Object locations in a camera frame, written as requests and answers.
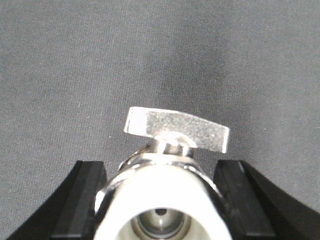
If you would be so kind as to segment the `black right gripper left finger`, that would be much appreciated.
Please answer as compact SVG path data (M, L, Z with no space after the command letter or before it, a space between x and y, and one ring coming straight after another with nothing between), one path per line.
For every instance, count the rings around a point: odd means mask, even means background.
M77 161L55 192L8 239L93 239L96 194L106 182L103 162Z

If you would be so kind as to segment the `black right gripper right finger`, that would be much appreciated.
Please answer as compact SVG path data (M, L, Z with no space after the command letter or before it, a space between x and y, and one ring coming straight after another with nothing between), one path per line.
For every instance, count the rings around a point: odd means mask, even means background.
M320 214L243 160L219 160L213 182L233 240L318 240Z

